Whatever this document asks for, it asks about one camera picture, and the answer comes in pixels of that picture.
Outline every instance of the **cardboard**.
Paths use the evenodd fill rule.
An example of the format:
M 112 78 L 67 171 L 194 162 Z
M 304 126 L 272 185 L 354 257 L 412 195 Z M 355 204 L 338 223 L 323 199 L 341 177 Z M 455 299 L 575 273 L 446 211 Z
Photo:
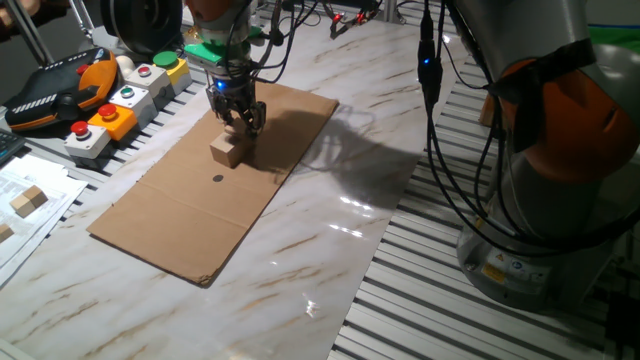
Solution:
M 211 156 L 209 144 L 224 130 L 208 112 L 89 232 L 209 284 L 338 105 L 280 85 L 256 84 L 256 96 L 267 104 L 266 125 L 235 169 Z

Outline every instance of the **marble table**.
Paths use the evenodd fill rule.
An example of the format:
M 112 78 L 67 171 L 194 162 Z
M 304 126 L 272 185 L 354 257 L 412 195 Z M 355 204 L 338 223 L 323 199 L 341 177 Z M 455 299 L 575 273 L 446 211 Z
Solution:
M 328 27 L 298 30 L 280 83 L 341 105 L 210 287 L 85 230 L 209 109 L 200 92 L 0 290 L 0 338 L 35 359 L 326 359 L 426 139 L 418 28 Z

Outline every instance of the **paper sheet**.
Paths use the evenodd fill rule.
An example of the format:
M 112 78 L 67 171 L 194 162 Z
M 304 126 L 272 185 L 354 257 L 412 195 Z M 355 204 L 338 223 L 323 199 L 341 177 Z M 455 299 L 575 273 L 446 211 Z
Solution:
M 0 244 L 0 287 L 42 243 L 86 187 L 86 182 L 67 175 L 62 165 L 30 155 L 14 159 L 0 171 L 0 224 L 8 224 L 14 232 Z M 9 203 L 32 185 L 42 189 L 48 201 L 23 219 Z

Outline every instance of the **emergency stop button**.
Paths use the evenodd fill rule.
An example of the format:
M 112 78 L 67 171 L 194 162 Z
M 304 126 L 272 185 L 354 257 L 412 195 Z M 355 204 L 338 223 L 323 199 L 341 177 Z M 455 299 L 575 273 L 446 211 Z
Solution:
M 98 109 L 98 114 L 102 116 L 104 120 L 113 120 L 117 115 L 117 108 L 113 104 L 102 105 L 100 109 Z
M 71 131 L 73 131 L 77 136 L 86 135 L 89 132 L 89 124 L 85 121 L 76 121 L 71 125 Z

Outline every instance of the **wooden cube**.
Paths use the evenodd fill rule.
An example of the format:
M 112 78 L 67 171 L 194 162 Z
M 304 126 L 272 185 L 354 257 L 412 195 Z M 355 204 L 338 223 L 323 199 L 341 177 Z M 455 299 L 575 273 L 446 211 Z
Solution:
M 33 206 L 35 206 L 36 209 L 39 208 L 40 205 L 46 203 L 47 200 L 49 200 L 47 199 L 47 195 L 45 195 L 44 192 L 35 185 L 28 188 L 27 191 L 22 193 L 22 195 L 24 195 L 27 199 L 29 199 L 29 201 L 31 201 L 31 203 L 33 204 Z
M 32 186 L 11 201 L 11 207 L 20 217 L 29 216 L 35 209 L 47 202 L 47 196 L 37 186 Z
M 7 240 L 13 235 L 13 230 L 7 224 L 0 225 L 0 243 Z
M 216 162 L 229 167 L 238 166 L 245 154 L 253 147 L 253 141 L 245 136 L 223 132 L 209 144 L 211 155 Z

